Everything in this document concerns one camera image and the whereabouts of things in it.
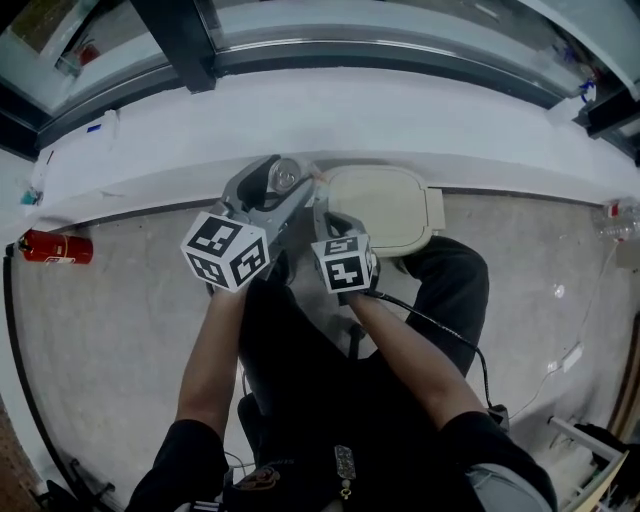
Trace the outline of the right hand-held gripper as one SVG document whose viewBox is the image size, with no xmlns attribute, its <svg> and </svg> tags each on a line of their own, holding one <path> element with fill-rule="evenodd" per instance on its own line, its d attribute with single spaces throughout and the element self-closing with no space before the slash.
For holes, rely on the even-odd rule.
<svg viewBox="0 0 640 512">
<path fill-rule="evenodd" d="M 326 198 L 314 202 L 313 222 L 318 242 L 311 248 L 327 292 L 337 296 L 339 305 L 346 305 L 348 294 L 374 290 L 379 265 L 364 224 L 350 215 L 329 212 Z"/>
</svg>

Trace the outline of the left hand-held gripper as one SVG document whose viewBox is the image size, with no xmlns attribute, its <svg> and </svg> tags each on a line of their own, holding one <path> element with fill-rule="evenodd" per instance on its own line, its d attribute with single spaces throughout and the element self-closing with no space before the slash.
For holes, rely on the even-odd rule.
<svg viewBox="0 0 640 512">
<path fill-rule="evenodd" d="M 232 210 L 201 211 L 180 248 L 196 278 L 236 293 L 253 279 L 272 274 L 277 251 L 270 247 L 314 192 L 311 175 L 286 192 L 267 189 L 279 154 L 252 162 L 231 178 L 222 201 Z M 248 213 L 248 217 L 236 212 Z"/>
</svg>

